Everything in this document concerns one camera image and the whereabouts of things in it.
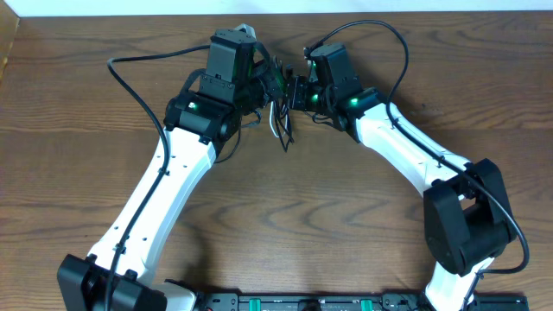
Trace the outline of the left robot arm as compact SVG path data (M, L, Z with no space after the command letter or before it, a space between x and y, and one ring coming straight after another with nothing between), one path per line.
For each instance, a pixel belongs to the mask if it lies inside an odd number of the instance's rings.
M159 143L110 229L85 258L64 258L57 280L69 310L191 310L196 294L155 283L173 226L221 150L239 138L243 118L283 93L277 62L253 27L218 29L205 67L193 71L155 121Z

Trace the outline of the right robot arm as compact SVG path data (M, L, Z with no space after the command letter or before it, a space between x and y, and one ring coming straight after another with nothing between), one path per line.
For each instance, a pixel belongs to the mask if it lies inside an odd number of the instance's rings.
M424 238L435 259L423 305L431 310L496 308L476 295L482 277L515 238L513 217L499 167L470 162L414 126L391 99L364 88L341 43L306 52L308 75L285 74L285 103L315 121L346 132L381 155L422 196Z

